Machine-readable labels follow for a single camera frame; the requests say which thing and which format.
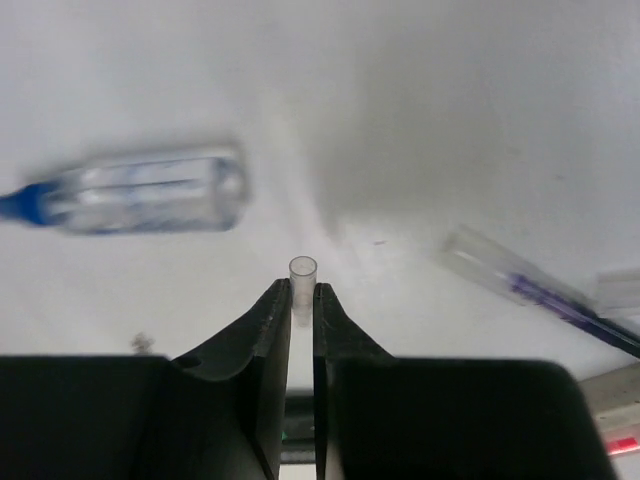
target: white tabletop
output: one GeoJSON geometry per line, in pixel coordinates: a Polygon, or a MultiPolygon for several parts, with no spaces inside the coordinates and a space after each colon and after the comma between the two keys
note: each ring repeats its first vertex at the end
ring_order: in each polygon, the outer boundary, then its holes
{"type": "MultiPolygon", "coordinates": [[[[0,351],[178,355],[296,255],[396,355],[632,358],[434,262],[467,224],[593,294],[640,266],[640,2],[0,3],[0,186],[101,153],[235,138],[253,185],[224,234],[2,225],[0,351]]],[[[295,329],[289,384],[311,386],[295,329]]]]}

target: white table surface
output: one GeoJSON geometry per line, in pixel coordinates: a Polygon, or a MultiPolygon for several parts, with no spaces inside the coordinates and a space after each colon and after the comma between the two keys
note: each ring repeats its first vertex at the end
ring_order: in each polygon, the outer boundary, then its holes
{"type": "MultiPolygon", "coordinates": [[[[224,234],[2,225],[3,353],[127,353],[144,332],[178,355],[307,254],[396,355],[577,378],[633,361],[433,256],[467,224],[586,294],[640,266],[640,1],[10,0],[0,62],[7,191],[226,138],[253,184],[224,234]]],[[[310,387],[310,331],[292,342],[289,384],[310,387]]]]}

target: black object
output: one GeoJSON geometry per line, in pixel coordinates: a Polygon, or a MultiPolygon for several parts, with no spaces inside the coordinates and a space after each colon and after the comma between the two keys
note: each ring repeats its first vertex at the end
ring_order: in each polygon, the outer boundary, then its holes
{"type": "Polygon", "coordinates": [[[288,399],[283,421],[290,305],[277,280],[172,362],[0,359],[0,478],[271,479],[281,445],[292,462],[315,450],[320,479],[615,478],[560,367],[394,358],[328,284],[314,296],[314,396],[288,399]]]}

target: purple pen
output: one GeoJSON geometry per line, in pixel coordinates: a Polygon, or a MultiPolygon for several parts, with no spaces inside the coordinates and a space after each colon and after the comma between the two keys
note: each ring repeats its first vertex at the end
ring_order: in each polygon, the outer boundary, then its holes
{"type": "Polygon", "coordinates": [[[640,358],[640,338],[599,317],[578,293],[515,253],[466,227],[446,242],[443,262],[450,269],[521,305],[538,305],[557,318],[640,358]]]}

